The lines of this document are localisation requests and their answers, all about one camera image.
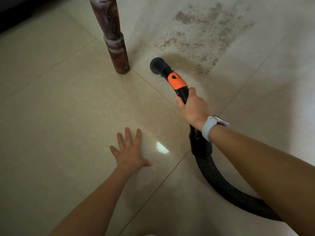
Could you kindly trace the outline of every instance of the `vacuum cleaner hose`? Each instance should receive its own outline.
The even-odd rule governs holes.
[[[154,74],[164,77],[173,87],[176,94],[186,103],[188,86],[162,58],[154,58],[150,63]],[[211,187],[233,205],[252,214],[282,221],[282,219],[261,199],[255,198],[236,189],[220,174],[212,159],[212,144],[203,138],[202,133],[190,126],[191,152],[195,156],[198,167]]]

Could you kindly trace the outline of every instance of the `white watch strap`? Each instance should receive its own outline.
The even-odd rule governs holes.
[[[209,132],[211,131],[212,127],[217,123],[218,123],[217,119],[215,119],[212,116],[209,116],[202,128],[202,136],[209,142],[210,142]]]

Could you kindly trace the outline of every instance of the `person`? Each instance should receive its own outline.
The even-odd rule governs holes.
[[[212,115],[209,105],[189,89],[186,105],[176,98],[184,119],[203,129]],[[315,232],[315,167],[290,154],[216,124],[208,138],[229,159],[258,195],[299,235]],[[125,144],[117,133],[120,151],[110,146],[117,167],[92,194],[82,201],[50,233],[53,235],[104,235],[118,198],[130,176],[152,166],[140,153],[141,131],[134,144],[125,128]]]

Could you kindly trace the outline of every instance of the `wooden leg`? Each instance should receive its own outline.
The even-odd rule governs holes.
[[[130,70],[124,36],[120,32],[116,0],[90,0],[94,14],[104,33],[104,40],[115,70],[125,74]]]

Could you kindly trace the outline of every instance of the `watch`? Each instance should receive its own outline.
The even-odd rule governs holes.
[[[216,115],[209,116],[206,123],[204,124],[204,126],[202,128],[202,136],[209,142],[211,142],[209,139],[209,132],[211,131],[212,127],[216,124],[221,124],[221,125],[226,126],[226,127],[229,126],[228,122],[224,121],[223,119],[219,118],[218,116],[216,116]]]

